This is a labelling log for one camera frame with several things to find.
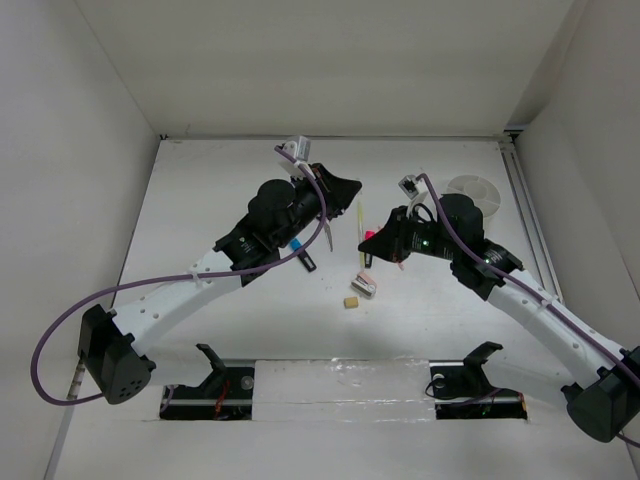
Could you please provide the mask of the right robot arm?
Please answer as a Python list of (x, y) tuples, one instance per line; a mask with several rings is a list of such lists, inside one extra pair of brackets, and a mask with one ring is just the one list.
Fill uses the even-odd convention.
[(483, 216), (462, 194), (445, 194), (436, 214), (423, 219), (421, 204), (392, 209), (381, 230), (362, 241), (360, 252), (399, 263), (411, 254), (446, 260), (456, 280), (515, 320), (561, 365), (546, 373), (486, 341), (463, 360), (469, 395), (507, 388), (566, 411), (592, 439), (608, 443), (639, 413), (639, 351), (628, 350), (580, 320), (546, 291), (511, 252), (484, 235)]

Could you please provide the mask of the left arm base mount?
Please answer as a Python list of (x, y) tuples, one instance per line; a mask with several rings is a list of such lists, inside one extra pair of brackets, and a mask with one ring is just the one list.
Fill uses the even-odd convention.
[(159, 418), (167, 421), (249, 421), (252, 419), (255, 362), (225, 362), (208, 345), (196, 348), (209, 362), (196, 386), (164, 387)]

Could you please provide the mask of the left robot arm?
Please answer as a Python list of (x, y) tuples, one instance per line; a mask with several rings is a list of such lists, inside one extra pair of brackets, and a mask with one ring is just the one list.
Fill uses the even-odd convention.
[(197, 260), (182, 281), (163, 281), (112, 311), (84, 312), (78, 354), (106, 401), (118, 405), (144, 389), (156, 368), (148, 351), (171, 329), (217, 298), (239, 290), (280, 261), (281, 249), (312, 221), (342, 215), (362, 188), (322, 164), (312, 179), (273, 179), (249, 201), (246, 215)]

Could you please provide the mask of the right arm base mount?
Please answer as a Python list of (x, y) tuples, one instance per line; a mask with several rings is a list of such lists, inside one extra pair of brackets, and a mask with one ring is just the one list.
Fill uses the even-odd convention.
[(482, 370), (489, 356), (502, 349), (484, 342), (462, 360), (429, 362), (424, 393), (435, 402), (437, 420), (528, 419), (523, 395), (491, 385)]

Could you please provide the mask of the yellow highlighter pen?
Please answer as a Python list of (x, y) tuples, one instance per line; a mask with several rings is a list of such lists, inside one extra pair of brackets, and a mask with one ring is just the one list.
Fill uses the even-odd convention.
[[(357, 201), (357, 222), (358, 222), (358, 240), (359, 243), (365, 240), (365, 228), (364, 228), (364, 216), (363, 216), (363, 208), (361, 201)], [(359, 260), (360, 266), (362, 269), (366, 268), (366, 257), (365, 254), (359, 252)]]

